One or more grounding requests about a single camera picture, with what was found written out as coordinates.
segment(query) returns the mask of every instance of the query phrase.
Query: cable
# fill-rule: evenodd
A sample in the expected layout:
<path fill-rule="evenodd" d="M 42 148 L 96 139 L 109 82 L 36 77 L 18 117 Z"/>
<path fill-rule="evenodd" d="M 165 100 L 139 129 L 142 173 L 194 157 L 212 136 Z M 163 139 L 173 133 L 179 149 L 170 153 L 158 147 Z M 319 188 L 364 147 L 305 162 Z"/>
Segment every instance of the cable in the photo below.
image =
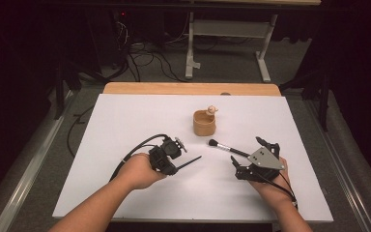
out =
<path fill-rule="evenodd" d="M 138 149 L 144 147 L 144 146 L 152 146 L 152 145 L 146 145 L 146 143 L 150 142 L 151 140 L 155 139 L 155 138 L 158 138 L 158 137 L 164 137 L 165 139 L 169 138 L 166 134 L 156 134 L 154 136 L 151 136 L 150 138 L 144 140 L 143 142 L 141 142 L 140 144 L 138 144 L 137 146 L 135 146 L 123 159 L 122 161 L 119 163 L 119 165 L 116 167 L 116 169 L 114 170 L 113 172 L 113 175 L 111 176 L 110 178 L 110 181 L 113 180 L 117 174 L 119 173 L 120 169 L 122 168 L 122 166 L 131 158 L 131 155 L 137 151 Z"/>
<path fill-rule="evenodd" d="M 116 24 L 120 26 L 120 34 L 117 37 L 117 45 L 119 46 L 119 50 L 122 50 L 122 47 L 124 47 L 126 45 L 126 43 L 128 42 L 128 28 L 126 27 L 125 24 L 121 23 L 120 21 L 117 21 Z M 126 35 L 124 37 L 125 41 L 123 42 L 122 47 L 120 47 L 120 38 L 123 34 L 123 29 L 125 30 Z"/>
<path fill-rule="evenodd" d="M 141 56 L 151 56 L 151 59 L 146 64 L 139 65 L 137 62 L 135 62 L 135 60 L 138 59 Z M 168 78 L 170 78 L 172 80 L 177 80 L 177 81 L 181 81 L 181 82 L 188 82 L 187 80 L 183 80 L 183 79 L 180 79 L 180 78 L 177 77 L 177 75 L 172 70 L 171 64 L 168 62 L 168 60 L 165 58 L 165 56 L 161 52 L 159 52 L 159 51 L 149 51 L 149 50 L 146 49 L 146 45 L 144 45 L 144 44 L 143 44 L 143 47 L 141 49 L 137 49 L 137 50 L 135 50 L 135 52 L 131 52 L 130 53 L 130 58 L 132 60 L 132 63 L 137 68 L 137 73 L 139 73 L 138 72 L 138 67 L 146 67 L 146 66 L 152 64 L 153 61 L 156 58 L 157 60 L 159 60 L 161 71 L 164 73 L 165 76 L 167 76 Z M 167 64 L 170 73 L 167 73 L 165 71 L 164 63 Z"/>
<path fill-rule="evenodd" d="M 128 61 L 125 60 L 125 62 L 123 63 L 123 66 L 117 72 L 115 72 L 115 73 L 111 74 L 110 76 L 108 76 L 106 79 L 111 80 L 113 78 L 116 78 L 117 76 L 125 73 L 127 69 L 128 69 Z"/>
<path fill-rule="evenodd" d="M 141 146 L 142 148 L 143 147 L 154 147 L 155 145 L 152 145 L 152 144 L 144 144 L 143 146 Z"/>
<path fill-rule="evenodd" d="M 140 48 L 138 50 L 132 51 L 131 53 L 137 53 L 138 51 L 144 50 L 146 48 L 146 44 L 145 43 L 133 43 L 131 45 L 131 47 L 138 46 L 138 45 L 143 45 L 143 48 Z"/>
<path fill-rule="evenodd" d="M 202 44 L 207 44 L 207 42 L 204 42 L 202 39 L 210 39 L 212 38 L 213 36 L 199 36 L 197 37 L 197 39 L 202 43 Z M 204 51 L 208 51 L 208 50 L 211 50 L 213 48 L 215 48 L 217 45 L 219 44 L 231 44 L 231 45 L 238 45 L 238 44 L 245 44 L 245 43 L 248 43 L 250 41 L 253 40 L 253 38 L 244 38 L 242 41 L 240 42 L 230 42 L 230 41 L 226 41 L 226 40 L 222 40 L 222 39 L 225 39 L 225 38 L 230 38 L 230 37 L 214 37 L 213 40 L 211 41 L 214 41 L 214 44 L 209 47 L 209 48 L 199 48 L 197 47 L 196 45 L 194 45 L 194 48 L 197 49 L 197 50 L 204 50 Z"/>
<path fill-rule="evenodd" d="M 170 47 L 173 47 L 173 48 L 184 48 L 184 47 L 188 47 L 188 42 L 185 41 L 185 39 L 187 39 L 187 38 L 188 38 L 188 36 L 185 36 L 181 40 L 177 40 L 177 41 L 172 42 L 172 43 L 167 43 L 166 45 L 167 46 L 170 46 Z"/>
<path fill-rule="evenodd" d="M 291 185 L 289 184 L 289 182 L 287 181 L 287 179 L 285 179 L 285 177 L 284 177 L 281 173 L 279 173 L 279 175 L 284 179 L 284 181 L 287 183 L 287 185 L 288 185 L 288 187 L 289 187 L 289 189 L 290 189 L 291 191 L 289 191 L 289 190 L 285 189 L 284 187 L 282 187 L 282 186 L 280 186 L 280 185 L 278 185 L 278 184 L 276 184 L 276 183 L 274 183 L 274 182 L 268 180 L 267 178 L 265 178 L 264 176 L 262 176 L 260 173 L 258 173 L 256 170 L 254 170 L 254 169 L 250 169 L 250 170 L 252 170 L 253 172 L 255 172 L 255 174 L 258 175 L 258 176 L 259 176 L 262 180 L 264 180 L 266 183 L 268 183 L 268 184 L 270 184 L 270 185 L 272 185 L 272 186 L 274 186 L 274 187 L 276 187 L 276 188 L 278 188 L 278 189 L 283 190 L 283 191 L 286 192 L 289 196 L 291 196 L 291 201 L 292 201 L 292 203 L 294 204 L 295 208 L 298 209 L 298 200 L 297 200 L 297 198 L 295 197 L 294 191 L 292 190 Z"/>
<path fill-rule="evenodd" d="M 186 31 L 186 26 L 188 25 L 188 21 L 189 21 L 189 14 L 186 14 L 185 26 L 183 27 L 183 31 L 182 31 L 182 33 L 180 34 L 180 36 L 179 36 L 177 39 L 173 40 L 173 41 L 166 42 L 165 44 L 175 43 L 175 42 L 182 41 L 182 40 L 188 38 L 188 36 L 182 37 L 182 35 L 183 35 L 183 34 L 185 33 L 185 31 Z"/>
<path fill-rule="evenodd" d="M 68 150 L 69 152 L 71 153 L 71 156 L 74 158 L 76 156 L 76 154 L 71 150 L 71 143 L 70 143 L 70 139 L 71 139 L 71 131 L 72 129 L 74 128 L 74 126 L 76 124 L 84 124 L 84 122 L 81 122 L 81 118 L 83 117 L 83 115 L 85 115 L 87 112 L 89 112 L 91 109 L 93 109 L 95 106 L 92 105 L 90 106 L 88 109 L 86 109 L 85 111 L 83 111 L 83 113 L 81 114 L 74 114 L 73 116 L 74 117 L 77 117 L 76 120 L 74 120 L 73 124 L 71 125 L 71 127 L 69 128 L 69 131 L 68 131 L 68 137 L 66 139 L 66 143 L 68 145 Z"/>
<path fill-rule="evenodd" d="M 134 74 L 134 71 L 131 69 L 131 67 L 128 67 L 128 69 L 130 70 L 131 74 L 133 75 L 134 80 L 137 81 L 137 78 Z"/>
<path fill-rule="evenodd" d="M 132 71 L 132 69 L 130 69 L 130 70 L 131 70 L 131 73 L 132 73 L 133 76 L 134 76 L 134 80 L 137 81 L 137 82 L 140 82 L 140 81 L 141 81 L 141 79 L 140 79 L 140 71 L 138 70 L 137 64 L 135 63 L 134 58 L 131 56 L 130 53 L 128 53 L 128 56 L 130 57 L 131 62 L 133 63 L 133 65 L 134 65 L 134 67 L 135 67 L 135 70 L 137 71 L 137 77 L 138 77 L 138 79 L 135 77 L 135 74 L 134 74 L 134 72 Z"/>

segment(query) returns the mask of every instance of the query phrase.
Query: white metal frame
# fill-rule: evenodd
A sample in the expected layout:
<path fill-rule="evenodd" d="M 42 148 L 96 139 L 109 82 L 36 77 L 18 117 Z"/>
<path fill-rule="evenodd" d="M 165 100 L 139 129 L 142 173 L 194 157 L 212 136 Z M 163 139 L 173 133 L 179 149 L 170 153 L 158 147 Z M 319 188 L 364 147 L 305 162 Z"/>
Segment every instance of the white metal frame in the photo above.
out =
<path fill-rule="evenodd" d="M 189 13 L 188 50 L 186 55 L 185 78 L 192 79 L 193 69 L 200 69 L 201 67 L 200 63 L 194 61 L 194 35 L 226 36 L 264 39 L 262 50 L 256 51 L 255 54 L 263 81 L 271 82 L 264 57 L 270 44 L 277 17 L 277 14 L 273 14 L 270 22 L 195 20 L 194 13 Z"/>

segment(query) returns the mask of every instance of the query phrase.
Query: white tabletop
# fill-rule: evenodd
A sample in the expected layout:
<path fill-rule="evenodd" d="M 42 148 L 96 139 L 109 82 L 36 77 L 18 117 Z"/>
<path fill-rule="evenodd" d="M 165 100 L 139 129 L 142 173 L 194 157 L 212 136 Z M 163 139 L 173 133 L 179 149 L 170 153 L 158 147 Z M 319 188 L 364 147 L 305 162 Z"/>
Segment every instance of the white tabletop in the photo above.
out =
<path fill-rule="evenodd" d="M 195 110 L 215 105 L 216 132 L 193 133 Z M 132 192 L 115 220 L 269 222 L 274 214 L 247 181 L 237 180 L 231 153 L 210 147 L 214 138 L 246 153 L 261 147 L 260 136 L 278 143 L 286 158 L 300 213 L 307 221 L 332 221 L 325 197 L 303 147 L 288 103 L 283 97 L 108 95 L 99 96 L 53 216 L 63 217 L 105 185 L 121 159 L 145 139 L 165 133 L 179 137 L 188 153 L 178 166 L 201 159 L 176 175 Z M 161 144 L 155 139 L 150 144 Z M 249 161 L 234 155 L 242 164 Z"/>

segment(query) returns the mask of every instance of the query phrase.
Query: wooden cup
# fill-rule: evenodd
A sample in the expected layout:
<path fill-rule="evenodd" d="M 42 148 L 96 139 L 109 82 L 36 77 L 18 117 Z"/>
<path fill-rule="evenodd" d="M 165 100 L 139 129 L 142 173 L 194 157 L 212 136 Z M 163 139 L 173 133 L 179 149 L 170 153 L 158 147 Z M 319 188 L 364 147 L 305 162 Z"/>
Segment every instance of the wooden cup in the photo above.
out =
<path fill-rule="evenodd" d="M 194 133 L 198 136 L 209 136 L 215 133 L 215 116 L 208 115 L 207 110 L 197 110 L 193 116 Z"/>

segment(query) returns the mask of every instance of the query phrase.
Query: wooden table edge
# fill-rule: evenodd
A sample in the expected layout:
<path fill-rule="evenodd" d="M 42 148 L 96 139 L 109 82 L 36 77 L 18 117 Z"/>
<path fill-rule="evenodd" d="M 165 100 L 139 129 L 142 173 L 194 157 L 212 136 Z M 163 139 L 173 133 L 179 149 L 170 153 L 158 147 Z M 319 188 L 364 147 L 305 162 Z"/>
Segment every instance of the wooden table edge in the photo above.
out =
<path fill-rule="evenodd" d="M 104 94 L 281 96 L 275 84 L 110 82 Z"/>

